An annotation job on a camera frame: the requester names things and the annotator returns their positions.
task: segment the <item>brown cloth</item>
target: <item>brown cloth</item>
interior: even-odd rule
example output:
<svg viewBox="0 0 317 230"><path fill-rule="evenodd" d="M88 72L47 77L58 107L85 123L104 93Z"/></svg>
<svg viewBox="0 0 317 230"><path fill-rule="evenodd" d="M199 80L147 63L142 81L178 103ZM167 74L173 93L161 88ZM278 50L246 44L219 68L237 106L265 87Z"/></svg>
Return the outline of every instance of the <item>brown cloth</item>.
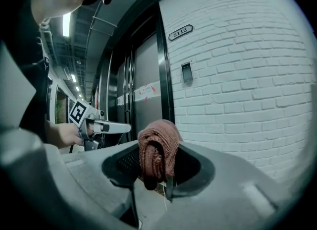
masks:
<svg viewBox="0 0 317 230"><path fill-rule="evenodd" d="M174 123L157 120L139 132L138 140L144 185L153 190L157 182L174 177L178 143L183 139Z"/></svg>

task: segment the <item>door number plate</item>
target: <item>door number plate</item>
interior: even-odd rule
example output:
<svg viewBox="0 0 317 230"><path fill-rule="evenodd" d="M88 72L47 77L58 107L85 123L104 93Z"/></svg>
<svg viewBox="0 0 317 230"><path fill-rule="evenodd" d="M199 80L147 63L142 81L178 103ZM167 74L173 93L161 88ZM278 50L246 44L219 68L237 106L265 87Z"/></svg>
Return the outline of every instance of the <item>door number plate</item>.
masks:
<svg viewBox="0 0 317 230"><path fill-rule="evenodd" d="M174 41L174 40L176 40L177 38L179 38L179 37L181 37L181 36L183 36L183 35L185 35L185 34L188 34L188 33L192 32L192 31L193 31L193 28L194 28L194 27L193 27L192 25L184 26L184 27L182 27L182 28L176 30L175 32L172 32L172 33L168 36L168 38L169 38L170 41Z"/></svg>

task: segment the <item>man's hand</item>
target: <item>man's hand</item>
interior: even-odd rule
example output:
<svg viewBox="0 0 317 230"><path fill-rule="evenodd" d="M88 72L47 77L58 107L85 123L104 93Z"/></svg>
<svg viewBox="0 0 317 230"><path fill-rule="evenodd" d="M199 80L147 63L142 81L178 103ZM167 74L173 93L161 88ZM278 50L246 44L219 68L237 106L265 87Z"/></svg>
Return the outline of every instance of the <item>man's hand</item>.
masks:
<svg viewBox="0 0 317 230"><path fill-rule="evenodd" d="M88 135L93 134L93 127L89 126ZM45 123L45 132L49 144L57 146L59 149L74 144L83 146L83 139L78 133L78 128L73 123L53 124L49 121Z"/></svg>

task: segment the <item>black shirt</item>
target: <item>black shirt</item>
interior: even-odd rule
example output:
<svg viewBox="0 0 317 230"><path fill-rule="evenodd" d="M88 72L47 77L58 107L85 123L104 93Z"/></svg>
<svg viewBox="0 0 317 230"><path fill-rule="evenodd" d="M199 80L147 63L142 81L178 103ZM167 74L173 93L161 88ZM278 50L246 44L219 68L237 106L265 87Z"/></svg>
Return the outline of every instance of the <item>black shirt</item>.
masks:
<svg viewBox="0 0 317 230"><path fill-rule="evenodd" d="M47 142L44 123L49 60L43 55L39 26L33 18L30 0L12 18L11 25L12 30L5 35L4 41L24 76L36 89L20 127L36 133L43 142Z"/></svg>

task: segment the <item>fluorescent light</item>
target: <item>fluorescent light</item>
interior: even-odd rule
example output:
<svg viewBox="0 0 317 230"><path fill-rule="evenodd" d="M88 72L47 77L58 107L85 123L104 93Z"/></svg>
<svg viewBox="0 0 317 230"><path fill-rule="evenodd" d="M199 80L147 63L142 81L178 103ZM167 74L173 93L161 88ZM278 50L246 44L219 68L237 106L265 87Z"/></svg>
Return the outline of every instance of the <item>fluorescent light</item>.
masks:
<svg viewBox="0 0 317 230"><path fill-rule="evenodd" d="M63 36L69 37L70 13L63 16Z"/></svg>
<svg viewBox="0 0 317 230"><path fill-rule="evenodd" d="M74 75L74 74L72 74L72 75L71 75L71 77L72 77L72 79L73 79L74 83L76 83L76 78L75 78L75 75Z"/></svg>

